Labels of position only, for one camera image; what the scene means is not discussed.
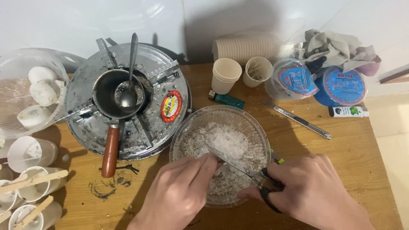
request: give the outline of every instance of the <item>wooden table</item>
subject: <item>wooden table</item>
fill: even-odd
[[[217,104],[208,99],[212,64],[181,67],[192,89],[193,107]],[[264,128],[271,146],[284,160],[309,153],[324,153],[334,164],[349,194],[369,213],[377,230],[403,229],[385,167],[369,119],[333,118],[328,109],[314,98],[281,101],[277,104],[332,134],[327,140],[298,123],[278,114],[260,102],[267,95],[263,85],[249,88],[240,79],[230,91],[246,102],[244,111]],[[84,149],[71,135],[66,124],[53,125],[34,137],[50,140],[59,146],[54,167],[70,171],[67,185],[54,193],[64,208],[57,230],[125,230],[140,210],[144,197],[159,168],[169,160],[169,150],[154,157],[130,162],[139,169],[117,170],[114,178],[104,179],[98,168],[102,157]],[[62,161],[68,154],[70,160]],[[124,166],[129,162],[119,162]],[[241,229],[313,229],[271,211],[264,203],[247,201],[229,209],[203,208],[187,230]]]

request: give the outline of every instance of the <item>red sticker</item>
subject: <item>red sticker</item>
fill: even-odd
[[[182,96],[179,91],[170,91],[162,101],[160,106],[160,117],[162,121],[168,123],[172,122],[179,115],[182,108]]]

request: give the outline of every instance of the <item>spoon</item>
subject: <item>spoon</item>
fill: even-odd
[[[131,91],[133,68],[135,66],[136,52],[138,50],[138,36],[136,33],[132,34],[132,40],[130,42],[130,57],[129,57],[129,83],[128,90],[123,92],[119,97],[121,107],[125,110],[133,110],[136,106],[135,95]]]

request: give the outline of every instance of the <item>tile floor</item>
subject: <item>tile floor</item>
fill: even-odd
[[[365,100],[403,228],[409,230],[409,94]]]

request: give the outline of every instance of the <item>lighter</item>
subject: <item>lighter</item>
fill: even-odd
[[[243,109],[244,107],[244,101],[239,100],[235,97],[232,97],[228,94],[224,94],[224,95],[217,94],[213,90],[210,90],[209,98],[214,99],[215,101],[218,101],[222,104],[233,106],[239,109]]]

